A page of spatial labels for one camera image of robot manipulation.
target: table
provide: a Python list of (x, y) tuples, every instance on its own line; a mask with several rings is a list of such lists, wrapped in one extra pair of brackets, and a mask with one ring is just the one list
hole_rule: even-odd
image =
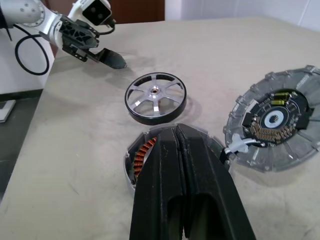
[[(127, 240), (133, 199), (123, 156), (147, 126), (124, 104), (147, 73), (178, 76), (188, 91), (176, 122), (224, 140), (235, 100), (268, 72), (320, 66), (320, 34), (268, 18), (119, 25), (100, 47), (121, 53), (113, 70), (59, 53), (0, 207), (0, 239)], [(234, 165), (259, 240), (320, 238), (320, 154), (281, 174)]]

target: wooden door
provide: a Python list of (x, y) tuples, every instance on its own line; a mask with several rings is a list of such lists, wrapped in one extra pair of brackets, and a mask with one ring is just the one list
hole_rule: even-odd
[[(54, 11), (68, 15), (75, 0), (44, 0)], [(118, 24), (165, 20), (165, 0), (109, 0)]]

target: floor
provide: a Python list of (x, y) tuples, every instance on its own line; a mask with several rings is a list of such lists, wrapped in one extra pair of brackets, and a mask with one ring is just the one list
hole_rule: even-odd
[(16, 99), (16, 104), (6, 122), (0, 123), (0, 202), (40, 99), (39, 95), (25, 97), (30, 96), (24, 95), (22, 99), (11, 98)]

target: black cable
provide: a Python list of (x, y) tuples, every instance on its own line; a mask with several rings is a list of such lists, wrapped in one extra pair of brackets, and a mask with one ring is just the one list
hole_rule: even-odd
[(112, 34), (115, 30), (116, 30), (116, 26), (114, 25), (110, 31), (99, 32), (98, 35), (102, 36), (102, 35)]
[[(36, 38), (39, 38), (41, 37), (41, 35), (37, 34), (37, 35), (32, 35), (30, 34), (28, 31), (24, 30), (22, 27), (14, 24), (13, 25), (15, 28), (21, 30), (22, 32), (24, 32), (25, 34), (27, 34), (27, 36), (21, 38), (16, 46), (15, 46), (15, 49), (14, 49), (14, 54), (15, 54), (15, 58), (18, 62), (18, 64), (29, 74), (32, 74), (32, 75), (36, 75), (36, 76), (42, 76), (42, 75), (45, 75), (48, 71), (49, 71), (49, 68), (50, 68), (50, 62), (49, 62), (49, 57), (47, 55), (47, 52), (46, 50), (44, 49), (44, 47), (42, 46), (42, 44), (36, 39)], [(45, 57), (45, 61), (46, 61), (46, 68), (43, 72), (34, 72), (34, 71), (31, 71), (29, 70), (28, 68), (25, 67), (25, 65), (21, 62), (20, 60), (20, 56), (19, 56), (19, 47), (20, 45), (25, 41), (25, 40), (28, 40), (28, 39), (33, 39), (35, 41), (36, 44), (39, 45), (40, 49), (42, 50), (43, 54), (44, 54), (44, 57)]]

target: copper coil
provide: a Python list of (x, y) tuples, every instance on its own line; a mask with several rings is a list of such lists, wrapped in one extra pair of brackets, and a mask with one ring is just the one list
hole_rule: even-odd
[(137, 178), (144, 166), (145, 156), (150, 148), (156, 143), (157, 138), (154, 137), (145, 143), (137, 152), (133, 161), (134, 175)]

